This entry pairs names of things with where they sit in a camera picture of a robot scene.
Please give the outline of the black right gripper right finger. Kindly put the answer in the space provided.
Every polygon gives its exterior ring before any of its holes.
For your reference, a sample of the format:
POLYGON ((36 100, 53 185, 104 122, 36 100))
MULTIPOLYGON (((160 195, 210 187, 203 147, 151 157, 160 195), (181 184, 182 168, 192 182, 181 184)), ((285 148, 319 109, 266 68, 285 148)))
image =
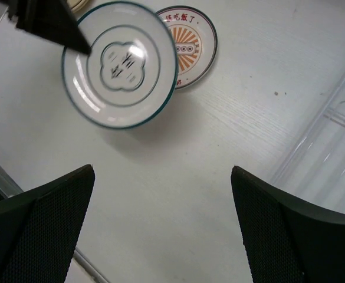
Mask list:
POLYGON ((345 282, 345 214, 239 166, 231 186, 253 282, 345 282))

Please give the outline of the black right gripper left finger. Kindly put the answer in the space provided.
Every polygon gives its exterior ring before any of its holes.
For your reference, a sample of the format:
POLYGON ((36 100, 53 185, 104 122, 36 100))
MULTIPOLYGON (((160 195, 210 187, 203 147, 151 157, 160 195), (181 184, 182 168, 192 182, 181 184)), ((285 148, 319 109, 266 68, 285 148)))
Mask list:
POLYGON ((0 282, 64 282, 93 192, 82 166, 0 200, 0 282))

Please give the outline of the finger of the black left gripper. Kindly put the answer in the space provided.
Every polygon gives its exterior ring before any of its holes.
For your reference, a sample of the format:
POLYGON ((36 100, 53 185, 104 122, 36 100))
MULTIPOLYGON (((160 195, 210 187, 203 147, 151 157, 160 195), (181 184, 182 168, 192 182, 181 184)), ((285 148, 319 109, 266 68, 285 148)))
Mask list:
POLYGON ((67 1, 7 1, 8 18, 16 28, 82 54, 90 44, 78 27, 67 1))

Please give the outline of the small cream printed plate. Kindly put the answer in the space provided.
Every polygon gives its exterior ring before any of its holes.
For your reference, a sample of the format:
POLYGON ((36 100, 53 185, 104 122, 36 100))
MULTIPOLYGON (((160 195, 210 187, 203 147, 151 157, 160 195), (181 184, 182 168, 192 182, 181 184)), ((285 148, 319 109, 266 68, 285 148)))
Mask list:
POLYGON ((75 13, 83 8, 89 0, 67 0, 68 6, 75 13))

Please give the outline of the cream plate with orange pattern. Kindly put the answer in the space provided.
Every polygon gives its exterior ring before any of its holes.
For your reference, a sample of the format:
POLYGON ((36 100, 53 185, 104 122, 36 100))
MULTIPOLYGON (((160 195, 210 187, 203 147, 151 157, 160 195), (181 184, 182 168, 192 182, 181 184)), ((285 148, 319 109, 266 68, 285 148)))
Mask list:
POLYGON ((157 11, 175 42, 178 58, 177 89, 199 81, 210 69, 218 50, 213 22, 202 11, 175 5, 157 11))

